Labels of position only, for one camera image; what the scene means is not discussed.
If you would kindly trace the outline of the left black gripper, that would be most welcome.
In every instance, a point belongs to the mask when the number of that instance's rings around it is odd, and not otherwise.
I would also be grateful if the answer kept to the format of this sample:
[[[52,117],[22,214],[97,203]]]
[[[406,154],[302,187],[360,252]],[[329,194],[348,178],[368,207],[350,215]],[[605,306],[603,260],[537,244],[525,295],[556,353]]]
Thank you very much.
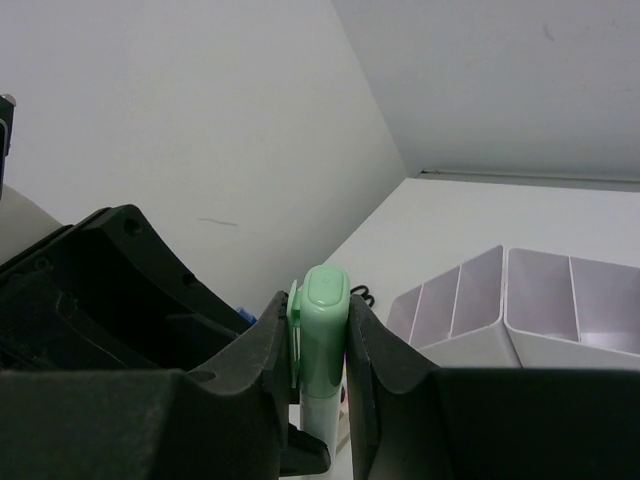
[[[132,204],[49,234],[33,266],[1,282],[3,370],[191,370],[250,327]]]

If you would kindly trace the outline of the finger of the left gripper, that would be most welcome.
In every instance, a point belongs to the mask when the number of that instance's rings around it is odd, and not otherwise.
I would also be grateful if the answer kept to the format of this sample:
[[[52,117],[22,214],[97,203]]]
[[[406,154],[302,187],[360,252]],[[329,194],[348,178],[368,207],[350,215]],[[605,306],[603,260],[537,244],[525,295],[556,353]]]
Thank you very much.
[[[320,475],[330,470],[327,445],[293,424],[288,425],[287,446],[280,455],[280,475]]]

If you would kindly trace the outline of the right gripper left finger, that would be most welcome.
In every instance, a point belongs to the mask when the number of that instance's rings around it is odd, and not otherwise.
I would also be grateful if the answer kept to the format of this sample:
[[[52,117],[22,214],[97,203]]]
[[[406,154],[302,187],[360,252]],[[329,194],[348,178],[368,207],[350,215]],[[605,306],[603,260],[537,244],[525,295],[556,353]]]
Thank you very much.
[[[276,479],[289,368],[277,294],[219,353],[179,369],[1,375],[5,479]]]

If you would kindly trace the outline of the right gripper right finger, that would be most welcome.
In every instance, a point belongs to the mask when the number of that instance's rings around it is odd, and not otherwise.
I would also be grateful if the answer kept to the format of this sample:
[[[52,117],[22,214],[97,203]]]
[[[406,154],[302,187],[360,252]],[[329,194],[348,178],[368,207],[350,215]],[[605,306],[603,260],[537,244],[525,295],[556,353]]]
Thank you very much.
[[[639,375],[445,368],[350,302],[347,382],[357,479],[635,479]]]

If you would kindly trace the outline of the green marker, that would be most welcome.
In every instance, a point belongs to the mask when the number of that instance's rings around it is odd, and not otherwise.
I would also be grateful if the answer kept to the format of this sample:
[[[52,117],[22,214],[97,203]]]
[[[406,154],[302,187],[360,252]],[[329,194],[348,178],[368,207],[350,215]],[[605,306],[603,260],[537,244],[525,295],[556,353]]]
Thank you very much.
[[[334,457],[339,433],[339,412],[343,383],[318,393],[307,382],[300,387],[300,427],[312,437],[321,440]]]

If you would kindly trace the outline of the green marker cap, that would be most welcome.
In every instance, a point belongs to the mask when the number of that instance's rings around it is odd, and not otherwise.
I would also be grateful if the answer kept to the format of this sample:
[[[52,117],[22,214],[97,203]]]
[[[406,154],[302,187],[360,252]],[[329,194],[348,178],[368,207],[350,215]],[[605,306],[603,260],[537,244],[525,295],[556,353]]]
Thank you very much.
[[[350,280],[333,265],[310,269],[291,285],[286,317],[292,386],[301,394],[328,398],[339,391],[346,349]]]

